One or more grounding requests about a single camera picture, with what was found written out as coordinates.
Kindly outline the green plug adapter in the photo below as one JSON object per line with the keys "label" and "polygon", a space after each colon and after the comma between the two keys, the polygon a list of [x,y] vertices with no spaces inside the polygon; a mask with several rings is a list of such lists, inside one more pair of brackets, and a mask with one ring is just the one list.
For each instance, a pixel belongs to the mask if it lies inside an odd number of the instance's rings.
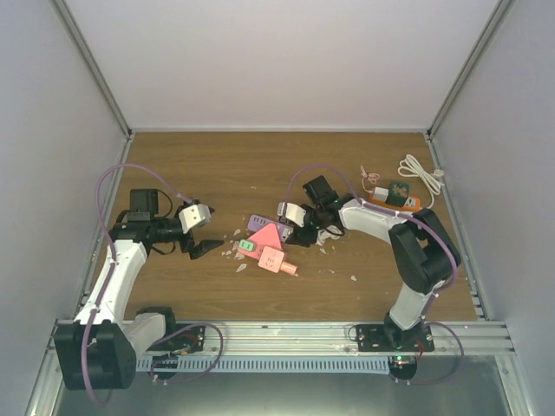
{"label": "green plug adapter", "polygon": [[257,245],[248,239],[241,239],[238,244],[238,252],[247,257],[257,256]]}

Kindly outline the pink cube socket adapter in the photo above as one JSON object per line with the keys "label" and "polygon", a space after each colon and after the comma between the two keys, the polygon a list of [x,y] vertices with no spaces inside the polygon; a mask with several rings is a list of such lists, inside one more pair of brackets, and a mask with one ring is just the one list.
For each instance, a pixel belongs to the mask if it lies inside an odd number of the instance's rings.
{"label": "pink cube socket adapter", "polygon": [[284,260],[284,253],[281,250],[265,246],[258,259],[258,266],[261,269],[278,273]]}

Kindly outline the purple power strip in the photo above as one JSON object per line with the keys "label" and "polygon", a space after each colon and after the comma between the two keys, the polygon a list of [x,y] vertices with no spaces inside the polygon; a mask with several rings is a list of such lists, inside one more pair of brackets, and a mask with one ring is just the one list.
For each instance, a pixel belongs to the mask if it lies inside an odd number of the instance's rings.
{"label": "purple power strip", "polygon": [[293,228],[291,226],[270,220],[257,214],[252,214],[250,216],[247,229],[249,231],[257,232],[262,230],[268,224],[274,224],[277,227],[278,235],[283,243],[287,241],[293,232]]}

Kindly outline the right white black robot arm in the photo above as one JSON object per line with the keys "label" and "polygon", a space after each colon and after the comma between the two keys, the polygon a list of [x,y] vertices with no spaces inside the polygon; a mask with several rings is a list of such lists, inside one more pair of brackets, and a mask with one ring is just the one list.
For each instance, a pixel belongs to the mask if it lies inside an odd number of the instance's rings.
{"label": "right white black robot arm", "polygon": [[303,185],[309,205],[285,200],[280,221],[292,227],[286,243],[308,247],[322,231],[359,231],[390,245],[402,280],[399,295],[384,317],[384,341],[402,351],[423,331],[432,299],[453,283],[460,254],[437,215],[430,209],[403,213],[372,205],[355,194],[339,196],[322,175]]}

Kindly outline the pink triangular socket adapter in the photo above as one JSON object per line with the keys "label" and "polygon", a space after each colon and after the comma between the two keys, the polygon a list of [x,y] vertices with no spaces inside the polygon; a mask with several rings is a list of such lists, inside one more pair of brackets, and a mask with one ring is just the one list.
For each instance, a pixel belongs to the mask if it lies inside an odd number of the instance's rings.
{"label": "pink triangular socket adapter", "polygon": [[269,223],[261,230],[249,236],[248,240],[255,244],[255,249],[266,246],[276,250],[282,250],[282,241],[275,224]]}

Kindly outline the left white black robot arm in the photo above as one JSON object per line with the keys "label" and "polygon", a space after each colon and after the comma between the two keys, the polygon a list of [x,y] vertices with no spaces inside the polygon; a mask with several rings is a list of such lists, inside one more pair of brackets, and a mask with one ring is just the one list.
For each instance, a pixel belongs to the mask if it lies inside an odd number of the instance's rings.
{"label": "left white black robot arm", "polygon": [[214,209],[193,199],[159,214],[158,189],[133,189],[129,207],[109,231],[107,254],[95,286],[74,320],[58,326],[54,343],[65,387],[71,391],[125,389],[136,362],[155,346],[176,345],[179,330],[169,307],[141,309],[130,324],[124,315],[135,280],[160,244],[171,244],[191,259],[222,245],[195,242],[193,229],[208,224]]}

